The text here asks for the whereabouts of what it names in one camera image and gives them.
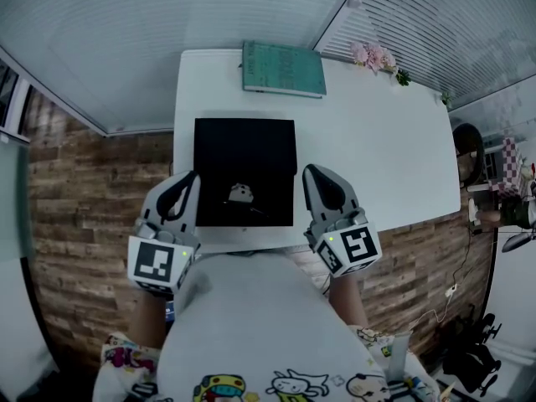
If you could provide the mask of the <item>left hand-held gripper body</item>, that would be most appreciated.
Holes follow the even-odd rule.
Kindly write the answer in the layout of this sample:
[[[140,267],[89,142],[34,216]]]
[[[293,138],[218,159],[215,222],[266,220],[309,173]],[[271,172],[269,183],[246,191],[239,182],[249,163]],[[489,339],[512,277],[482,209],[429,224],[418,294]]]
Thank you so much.
[[[181,288],[199,247],[194,234],[174,234],[139,219],[135,234],[128,239],[127,277],[144,291],[171,298]]]

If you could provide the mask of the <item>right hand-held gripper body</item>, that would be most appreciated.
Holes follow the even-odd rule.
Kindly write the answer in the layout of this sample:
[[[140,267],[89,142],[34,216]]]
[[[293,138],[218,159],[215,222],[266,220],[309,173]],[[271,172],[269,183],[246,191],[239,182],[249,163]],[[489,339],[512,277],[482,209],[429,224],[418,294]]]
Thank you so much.
[[[362,271],[383,255],[378,233],[363,208],[331,221],[312,221],[304,235],[331,276]]]

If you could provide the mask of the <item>small metal clip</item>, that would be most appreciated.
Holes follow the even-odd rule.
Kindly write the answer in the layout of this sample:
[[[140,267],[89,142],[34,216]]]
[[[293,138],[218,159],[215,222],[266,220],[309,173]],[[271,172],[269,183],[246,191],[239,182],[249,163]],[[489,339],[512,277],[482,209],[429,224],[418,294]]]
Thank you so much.
[[[265,215],[265,212],[255,206],[254,200],[251,188],[246,184],[237,183],[230,189],[229,197],[224,201],[224,205],[244,214]]]

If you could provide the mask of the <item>black rectangular tray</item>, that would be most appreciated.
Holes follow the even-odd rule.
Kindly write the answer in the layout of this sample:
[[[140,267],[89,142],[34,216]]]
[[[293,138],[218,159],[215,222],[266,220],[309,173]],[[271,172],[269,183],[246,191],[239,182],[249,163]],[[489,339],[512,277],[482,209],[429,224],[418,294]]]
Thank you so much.
[[[295,124],[291,120],[198,118],[193,170],[201,178],[198,227],[288,227],[294,225],[297,173]],[[237,183],[251,188],[265,215],[224,205]]]

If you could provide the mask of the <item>person's right forearm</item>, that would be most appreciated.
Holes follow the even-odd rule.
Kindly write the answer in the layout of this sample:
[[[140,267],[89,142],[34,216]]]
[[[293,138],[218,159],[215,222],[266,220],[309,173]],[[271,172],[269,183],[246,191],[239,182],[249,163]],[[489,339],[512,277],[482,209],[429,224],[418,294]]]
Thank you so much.
[[[331,277],[328,301],[347,325],[369,327],[356,273]]]

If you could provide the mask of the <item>person's left forearm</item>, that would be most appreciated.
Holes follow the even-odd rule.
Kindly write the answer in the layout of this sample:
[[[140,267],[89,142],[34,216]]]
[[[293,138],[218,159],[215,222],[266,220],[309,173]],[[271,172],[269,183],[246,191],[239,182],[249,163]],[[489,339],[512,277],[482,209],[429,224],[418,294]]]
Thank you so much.
[[[166,300],[142,291],[126,335],[137,345],[161,349],[166,339]]]

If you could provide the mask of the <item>person's white cartoon shirt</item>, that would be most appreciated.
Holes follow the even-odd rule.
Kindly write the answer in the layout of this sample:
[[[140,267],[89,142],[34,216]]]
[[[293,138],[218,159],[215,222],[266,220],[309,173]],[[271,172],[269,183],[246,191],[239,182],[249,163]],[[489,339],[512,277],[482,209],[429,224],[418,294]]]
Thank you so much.
[[[395,336],[347,325],[283,255],[197,261],[161,349],[112,333],[92,402],[440,402]]]

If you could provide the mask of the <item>dark round chair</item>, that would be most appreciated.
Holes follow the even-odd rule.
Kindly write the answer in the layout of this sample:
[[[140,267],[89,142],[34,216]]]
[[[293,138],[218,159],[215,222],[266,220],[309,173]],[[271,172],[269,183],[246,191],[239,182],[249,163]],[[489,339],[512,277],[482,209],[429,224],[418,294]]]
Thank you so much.
[[[468,188],[482,175],[485,147],[480,132],[469,123],[458,125],[452,132],[460,188]]]

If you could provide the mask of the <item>green book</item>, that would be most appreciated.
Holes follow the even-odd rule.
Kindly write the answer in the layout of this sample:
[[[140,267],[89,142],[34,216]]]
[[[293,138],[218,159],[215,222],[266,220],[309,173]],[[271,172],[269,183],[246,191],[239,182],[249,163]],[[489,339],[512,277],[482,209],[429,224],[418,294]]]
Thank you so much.
[[[322,58],[311,49],[245,41],[241,68],[245,91],[314,99],[327,95]]]

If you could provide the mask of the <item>pink flower bouquet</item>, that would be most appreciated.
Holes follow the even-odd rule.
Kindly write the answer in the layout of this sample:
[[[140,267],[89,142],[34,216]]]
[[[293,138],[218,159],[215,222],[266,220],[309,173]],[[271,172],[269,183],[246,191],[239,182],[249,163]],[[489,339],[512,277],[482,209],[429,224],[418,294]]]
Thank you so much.
[[[353,62],[361,67],[368,68],[374,73],[380,70],[391,74],[398,73],[398,65],[391,52],[377,44],[363,44],[353,42],[350,44]]]

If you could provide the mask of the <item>black wheeled chair base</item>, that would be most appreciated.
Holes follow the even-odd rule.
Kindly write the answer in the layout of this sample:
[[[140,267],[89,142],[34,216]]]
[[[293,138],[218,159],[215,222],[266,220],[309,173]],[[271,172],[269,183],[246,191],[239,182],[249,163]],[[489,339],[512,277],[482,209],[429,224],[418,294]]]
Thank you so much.
[[[441,328],[442,372],[455,376],[468,393],[479,391],[483,397],[497,381],[497,372],[502,366],[486,346],[490,337],[495,337],[501,325],[494,327],[495,316],[491,313],[475,318],[474,304],[470,304],[467,316],[456,318]]]

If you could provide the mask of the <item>checkered tablecloth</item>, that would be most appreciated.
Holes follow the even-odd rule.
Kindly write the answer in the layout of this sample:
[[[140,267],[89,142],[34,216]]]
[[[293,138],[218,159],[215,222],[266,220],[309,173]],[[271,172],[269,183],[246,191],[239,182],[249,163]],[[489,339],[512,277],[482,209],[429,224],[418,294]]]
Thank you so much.
[[[523,187],[521,169],[522,157],[512,137],[502,140],[502,176],[497,181],[489,182],[492,192],[519,195]]]

